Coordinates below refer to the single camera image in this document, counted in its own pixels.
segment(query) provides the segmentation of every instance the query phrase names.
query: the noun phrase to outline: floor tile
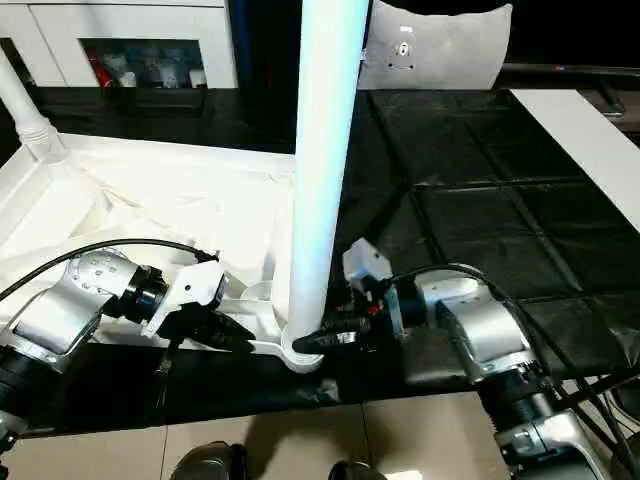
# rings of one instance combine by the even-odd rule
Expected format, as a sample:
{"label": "floor tile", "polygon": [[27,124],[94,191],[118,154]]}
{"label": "floor tile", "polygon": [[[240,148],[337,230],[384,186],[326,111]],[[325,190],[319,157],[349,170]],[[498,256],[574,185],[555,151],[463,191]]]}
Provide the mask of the floor tile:
{"label": "floor tile", "polygon": [[493,427],[475,393],[370,402],[364,412],[373,465],[384,474],[507,478]]}
{"label": "floor tile", "polygon": [[339,460],[368,460],[360,406],[332,407],[170,426],[163,480],[192,448],[212,441],[245,445],[254,480],[326,480]]}
{"label": "floor tile", "polygon": [[12,480],[158,480],[165,427],[20,440],[3,454]]}

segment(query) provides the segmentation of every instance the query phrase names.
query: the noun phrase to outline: table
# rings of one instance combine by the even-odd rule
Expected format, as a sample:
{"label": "table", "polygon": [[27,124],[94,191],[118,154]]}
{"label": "table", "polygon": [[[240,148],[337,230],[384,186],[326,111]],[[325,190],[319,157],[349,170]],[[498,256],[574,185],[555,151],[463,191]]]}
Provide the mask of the table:
{"label": "table", "polygon": [[[638,178],[632,176],[638,153],[575,95],[360,92],[328,308],[344,301],[340,255],[364,236],[397,273],[445,261],[482,269],[550,331],[584,375],[637,372],[640,237],[629,179]],[[290,99],[237,90],[97,89],[39,89],[35,98],[63,132],[294,149]],[[0,125],[0,143],[15,142],[6,120]],[[329,358],[306,376],[275,358],[185,351],[162,408],[151,375],[160,355],[88,346],[34,433],[138,428],[470,388],[446,335],[432,326],[415,328],[402,349]],[[556,375],[565,375],[557,359],[545,356]]]}

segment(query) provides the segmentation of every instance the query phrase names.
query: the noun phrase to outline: white pipe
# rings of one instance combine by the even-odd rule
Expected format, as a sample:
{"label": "white pipe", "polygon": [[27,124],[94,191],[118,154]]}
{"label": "white pipe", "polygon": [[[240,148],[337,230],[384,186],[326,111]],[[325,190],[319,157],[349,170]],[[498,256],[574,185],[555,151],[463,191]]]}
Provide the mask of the white pipe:
{"label": "white pipe", "polygon": [[324,313],[369,0],[304,0],[288,340]]}
{"label": "white pipe", "polygon": [[0,99],[16,124],[20,141],[37,160],[55,163],[66,156],[55,128],[43,117],[0,48]]}

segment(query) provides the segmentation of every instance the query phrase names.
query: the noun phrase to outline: white box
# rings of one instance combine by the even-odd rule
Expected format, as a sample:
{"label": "white box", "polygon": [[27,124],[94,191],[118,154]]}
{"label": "white box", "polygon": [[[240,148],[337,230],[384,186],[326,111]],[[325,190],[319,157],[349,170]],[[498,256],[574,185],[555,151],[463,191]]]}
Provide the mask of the white box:
{"label": "white box", "polygon": [[[221,264],[234,279],[220,309],[256,333],[256,353],[287,361],[280,326],[289,296],[292,155],[60,136],[70,152],[64,162],[35,163],[21,147],[0,169],[0,290],[57,255],[112,238],[165,238],[220,250]],[[179,266],[194,261],[162,247],[118,249],[136,263],[160,268],[169,280]],[[0,302],[0,323],[55,283],[63,268]],[[247,297],[256,286],[271,284],[270,298]],[[139,331],[139,325],[105,317],[95,339],[167,344]]]}

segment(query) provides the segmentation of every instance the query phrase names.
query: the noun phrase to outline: white pillow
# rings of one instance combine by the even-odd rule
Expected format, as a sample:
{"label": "white pillow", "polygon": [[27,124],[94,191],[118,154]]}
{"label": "white pillow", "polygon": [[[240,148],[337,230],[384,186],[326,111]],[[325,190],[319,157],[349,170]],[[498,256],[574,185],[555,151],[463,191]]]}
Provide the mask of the white pillow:
{"label": "white pillow", "polygon": [[507,52],[510,4],[418,15],[374,0],[358,88],[488,89]]}

